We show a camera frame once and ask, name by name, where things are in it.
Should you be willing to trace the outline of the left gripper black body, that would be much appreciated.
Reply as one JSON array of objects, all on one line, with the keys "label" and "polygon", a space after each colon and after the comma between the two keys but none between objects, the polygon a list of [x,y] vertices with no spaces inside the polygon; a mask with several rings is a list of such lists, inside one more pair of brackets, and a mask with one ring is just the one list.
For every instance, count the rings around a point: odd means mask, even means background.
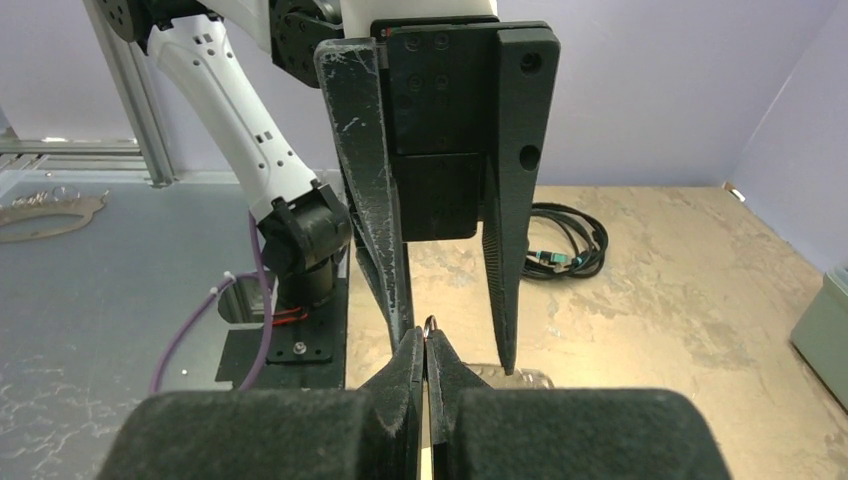
[{"label": "left gripper black body", "polygon": [[402,238],[470,238],[482,202],[489,112],[482,74],[491,64],[473,25],[494,16],[379,19],[371,33],[385,50],[381,86]]}]

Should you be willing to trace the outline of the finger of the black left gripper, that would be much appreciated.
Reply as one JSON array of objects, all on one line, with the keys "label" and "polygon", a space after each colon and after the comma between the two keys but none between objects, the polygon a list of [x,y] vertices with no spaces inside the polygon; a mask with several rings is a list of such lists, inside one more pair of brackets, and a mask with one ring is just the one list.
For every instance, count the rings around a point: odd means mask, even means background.
[{"label": "finger of the black left gripper", "polygon": [[356,258],[395,350],[415,321],[378,47],[372,38],[327,40],[317,47],[314,60],[346,188]]},{"label": "finger of the black left gripper", "polygon": [[496,348],[512,374],[528,228],[561,44],[545,22],[510,22],[494,35],[494,134],[486,165],[482,247]]}]

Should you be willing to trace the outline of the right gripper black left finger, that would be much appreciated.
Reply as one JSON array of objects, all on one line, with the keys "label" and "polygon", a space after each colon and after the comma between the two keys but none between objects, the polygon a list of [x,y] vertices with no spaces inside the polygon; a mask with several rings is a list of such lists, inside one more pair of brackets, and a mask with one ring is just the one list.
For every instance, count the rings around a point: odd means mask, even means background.
[{"label": "right gripper black left finger", "polygon": [[184,391],[131,413],[100,479],[417,479],[424,339],[356,390]]}]

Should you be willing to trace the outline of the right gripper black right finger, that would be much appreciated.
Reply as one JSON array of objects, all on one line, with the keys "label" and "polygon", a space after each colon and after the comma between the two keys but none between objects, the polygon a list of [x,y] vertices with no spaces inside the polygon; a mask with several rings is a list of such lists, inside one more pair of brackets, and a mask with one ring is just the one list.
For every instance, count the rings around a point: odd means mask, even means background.
[{"label": "right gripper black right finger", "polygon": [[705,418],[656,388],[495,389],[425,337],[437,479],[728,479]]}]

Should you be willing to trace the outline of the silver metal key holder plate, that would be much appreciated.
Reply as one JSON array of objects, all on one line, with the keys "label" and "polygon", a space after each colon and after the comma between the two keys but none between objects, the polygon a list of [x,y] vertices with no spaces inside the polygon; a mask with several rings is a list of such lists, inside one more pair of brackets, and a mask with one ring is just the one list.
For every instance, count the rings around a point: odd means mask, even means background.
[{"label": "silver metal key holder plate", "polygon": [[423,328],[425,379],[429,404],[431,471],[435,479],[450,479],[449,441],[458,415],[458,399],[467,389],[552,389],[553,381],[538,370],[468,363],[460,359],[437,319],[430,315]]}]

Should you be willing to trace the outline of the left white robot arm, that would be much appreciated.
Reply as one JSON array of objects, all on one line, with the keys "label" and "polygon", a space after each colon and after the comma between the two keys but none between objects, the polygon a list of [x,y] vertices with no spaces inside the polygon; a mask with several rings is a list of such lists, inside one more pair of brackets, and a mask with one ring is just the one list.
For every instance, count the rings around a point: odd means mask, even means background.
[{"label": "left white robot arm", "polygon": [[[192,107],[231,167],[281,279],[347,246],[398,345],[414,324],[413,242],[479,236],[499,361],[517,358],[528,229],[561,43],[493,1],[100,1]],[[319,90],[345,196],[296,153],[227,28]]]}]

